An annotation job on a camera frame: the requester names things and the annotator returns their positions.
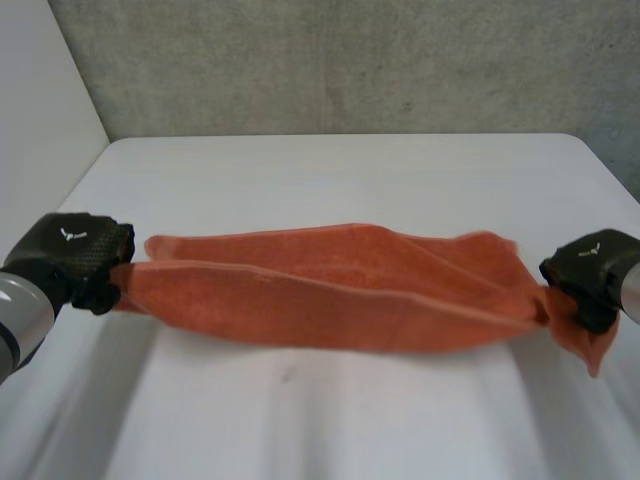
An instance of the table surface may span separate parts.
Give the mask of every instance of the table surface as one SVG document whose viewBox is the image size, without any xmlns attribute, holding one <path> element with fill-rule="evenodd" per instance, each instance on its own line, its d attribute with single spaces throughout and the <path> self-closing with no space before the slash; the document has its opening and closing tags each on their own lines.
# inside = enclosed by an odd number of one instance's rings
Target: table surface
<svg viewBox="0 0 640 480">
<path fill-rule="evenodd" d="M 130 139 L 63 205 L 152 234 L 367 222 L 489 229 L 532 272 L 640 207 L 566 135 Z M 452 355 L 259 348 L 66 309 L 1 392 L 2 478 L 626 479 L 640 472 L 640 328 L 601 377 L 540 332 Z"/>
</svg>

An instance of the fabric fold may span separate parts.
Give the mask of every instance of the fabric fold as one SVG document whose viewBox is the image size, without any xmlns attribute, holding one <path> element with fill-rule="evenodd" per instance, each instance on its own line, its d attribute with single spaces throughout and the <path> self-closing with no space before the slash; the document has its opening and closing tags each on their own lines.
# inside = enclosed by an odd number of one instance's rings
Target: fabric fold
<svg viewBox="0 0 640 480">
<path fill-rule="evenodd" d="M 595 376 L 615 336 L 581 329 L 573 300 L 538 285 L 515 244 L 490 232 L 436 239 L 355 224 L 154 236 L 145 248 L 151 262 L 113 271 L 118 308 L 239 342 L 450 352 L 549 326 Z"/>
</svg>

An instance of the wall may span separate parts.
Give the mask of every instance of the wall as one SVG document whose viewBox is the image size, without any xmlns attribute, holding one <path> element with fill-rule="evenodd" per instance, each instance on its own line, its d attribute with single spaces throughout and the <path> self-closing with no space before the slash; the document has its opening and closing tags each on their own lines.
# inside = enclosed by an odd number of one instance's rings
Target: wall
<svg viewBox="0 0 640 480">
<path fill-rule="evenodd" d="M 637 0 L 50 0 L 112 140 L 565 132 L 640 195 Z"/>
<path fill-rule="evenodd" d="M 107 144 L 46 0 L 0 1 L 0 259 Z"/>
</svg>

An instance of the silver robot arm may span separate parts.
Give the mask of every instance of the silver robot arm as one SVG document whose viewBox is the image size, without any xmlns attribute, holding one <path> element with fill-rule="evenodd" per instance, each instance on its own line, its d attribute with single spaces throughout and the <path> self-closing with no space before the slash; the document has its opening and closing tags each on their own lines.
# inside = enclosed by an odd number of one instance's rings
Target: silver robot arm
<svg viewBox="0 0 640 480">
<path fill-rule="evenodd" d="M 62 306 L 108 312 L 120 299 L 111 269 L 130 262 L 133 227 L 87 213 L 41 218 L 0 268 L 0 384 L 27 365 Z"/>
</svg>

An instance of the white logo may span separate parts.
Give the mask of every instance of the white logo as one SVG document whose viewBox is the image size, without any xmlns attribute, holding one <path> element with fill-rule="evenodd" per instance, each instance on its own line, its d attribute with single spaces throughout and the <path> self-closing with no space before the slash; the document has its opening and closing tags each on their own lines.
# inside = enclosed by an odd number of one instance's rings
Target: white logo
<svg viewBox="0 0 640 480">
<path fill-rule="evenodd" d="M 82 233 L 67 233 L 64 231 L 64 228 L 60 229 L 60 233 L 64 237 L 64 239 L 68 242 L 69 240 L 75 240 L 76 238 L 84 238 L 87 236 L 87 232 Z"/>
<path fill-rule="evenodd" d="M 588 257 L 589 255 L 597 255 L 600 251 L 600 242 L 596 245 L 596 248 L 592 248 L 588 252 L 580 252 L 578 254 L 579 257 Z"/>
</svg>

